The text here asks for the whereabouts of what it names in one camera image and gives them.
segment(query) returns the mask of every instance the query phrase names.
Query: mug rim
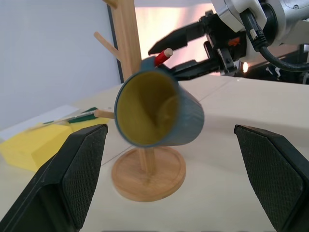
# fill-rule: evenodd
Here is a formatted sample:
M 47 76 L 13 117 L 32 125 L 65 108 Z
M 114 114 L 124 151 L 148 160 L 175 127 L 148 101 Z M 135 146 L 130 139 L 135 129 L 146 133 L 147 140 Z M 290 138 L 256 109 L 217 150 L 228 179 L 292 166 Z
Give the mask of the mug rim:
M 165 76 L 170 77 L 171 80 L 172 80 L 172 86 L 173 86 L 173 88 L 176 90 L 177 95 L 178 95 L 178 98 L 179 98 L 179 101 L 180 101 L 180 104 L 179 104 L 179 107 L 178 107 L 178 112 L 177 112 L 178 115 L 180 115 L 180 112 L 181 112 L 182 109 L 183 109 L 183 104 L 182 104 L 182 102 L 183 102 L 183 95 L 182 95 L 181 90 L 180 90 L 180 85 L 179 85 L 178 81 L 176 80 L 176 78 L 175 78 L 173 75 L 171 75 L 171 74 L 169 74 L 168 72 L 166 72 L 166 71 L 160 69 L 159 67 L 156 67 L 156 68 L 154 68 L 154 69 L 141 70 L 141 71 L 135 73 L 134 75 L 130 76 L 129 79 L 127 79 L 127 80 L 123 83 L 123 85 L 121 86 L 121 88 L 120 88 L 120 90 L 119 90 L 119 92 L 118 92 L 118 94 L 117 94 L 117 97 L 116 97 L 116 101 L 115 101 L 115 105 L 114 105 L 115 123 L 116 123 L 116 127 L 117 127 L 118 131 L 120 132 L 121 136 L 122 136 L 128 143 L 130 143 L 131 145 L 134 145 L 134 146 L 136 146 L 136 147 L 143 147 L 143 148 L 149 148 L 149 147 L 154 147 L 154 146 L 160 146 L 160 145 L 164 144 L 164 143 L 165 143 L 166 141 L 168 141 L 169 138 L 172 137 L 173 134 L 177 131 L 178 125 L 179 125 L 179 123 L 180 123 L 180 121 L 181 121 L 181 117 L 177 117 L 176 120 L 175 120 L 175 122 L 174 122 L 174 124 L 173 124 L 173 126 L 172 126 L 172 129 L 167 133 L 167 135 L 164 136 L 164 138 L 161 139 L 159 142 L 156 142 L 156 143 L 151 144 L 151 145 L 141 145 L 141 144 L 135 143 L 135 142 L 129 140 L 129 139 L 122 133 L 122 131 L 120 130 L 119 124 L 118 124 L 118 120 L 117 120 L 117 104 L 118 104 L 118 101 L 119 101 L 119 97 L 120 97 L 120 95 L 121 95 L 121 93 L 122 93 L 124 87 L 125 87 L 125 86 L 128 84 L 128 82 L 130 81 L 130 79 L 134 78 L 134 77 L 135 77 L 136 75 L 138 75 L 138 74 L 146 73 L 146 72 L 158 72 L 158 73 L 161 73 L 161 74 L 163 74 L 163 75 L 165 75 Z

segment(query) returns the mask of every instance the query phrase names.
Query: cable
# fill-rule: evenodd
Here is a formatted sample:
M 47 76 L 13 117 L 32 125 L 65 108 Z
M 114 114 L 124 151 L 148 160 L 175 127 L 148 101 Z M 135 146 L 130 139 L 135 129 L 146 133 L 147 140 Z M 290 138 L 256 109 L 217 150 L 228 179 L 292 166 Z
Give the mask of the cable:
M 240 13 L 240 18 L 245 26 L 247 35 L 253 45 L 253 48 L 256 52 L 260 52 L 269 63 L 289 72 L 309 72 L 309 64 L 290 64 L 278 59 L 270 53 L 270 51 L 267 49 L 268 43 L 263 30 L 259 27 L 253 13 L 249 9 Z

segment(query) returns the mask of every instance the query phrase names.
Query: yellow block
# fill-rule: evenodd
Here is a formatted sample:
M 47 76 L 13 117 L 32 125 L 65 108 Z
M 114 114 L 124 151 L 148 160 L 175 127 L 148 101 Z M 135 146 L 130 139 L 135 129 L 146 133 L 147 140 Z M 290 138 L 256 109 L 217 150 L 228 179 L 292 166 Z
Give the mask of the yellow block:
M 109 122 L 108 118 L 102 118 L 102 117 L 98 117 L 96 119 L 92 119 L 92 120 L 87 120 L 84 122 L 75 122 L 75 123 L 68 123 L 67 125 L 69 125 L 72 129 L 73 132 L 79 131 L 82 128 L 86 128 L 86 127 L 91 127 L 97 124 L 106 124 Z
M 36 172 L 71 133 L 70 127 L 58 124 L 25 131 L 0 144 L 0 153 L 8 164 Z

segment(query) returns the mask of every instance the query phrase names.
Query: blue mug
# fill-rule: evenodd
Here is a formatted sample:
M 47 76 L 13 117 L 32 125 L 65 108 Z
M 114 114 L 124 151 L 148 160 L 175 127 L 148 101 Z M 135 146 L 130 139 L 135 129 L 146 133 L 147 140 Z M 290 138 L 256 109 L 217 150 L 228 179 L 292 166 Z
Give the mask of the blue mug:
M 143 60 L 140 71 L 122 85 L 115 102 L 116 126 L 137 147 L 190 143 L 202 131 L 203 108 L 172 75 L 155 67 L 154 59 Z

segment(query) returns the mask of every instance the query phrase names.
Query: white table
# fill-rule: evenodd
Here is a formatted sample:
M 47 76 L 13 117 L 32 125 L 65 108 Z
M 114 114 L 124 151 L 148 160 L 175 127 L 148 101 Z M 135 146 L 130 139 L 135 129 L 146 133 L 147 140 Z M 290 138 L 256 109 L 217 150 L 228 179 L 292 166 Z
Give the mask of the white table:
M 182 85 L 200 100 L 206 114 L 200 136 L 175 147 L 187 165 L 183 185 L 152 203 L 121 197 L 112 186 L 111 169 L 131 145 L 110 121 L 97 189 L 81 231 L 274 231 L 249 183 L 233 129 L 244 124 L 282 134 L 309 158 L 308 86 L 210 75 Z M 119 88 L 74 106 L 113 109 Z M 0 218 L 32 176 L 0 159 Z

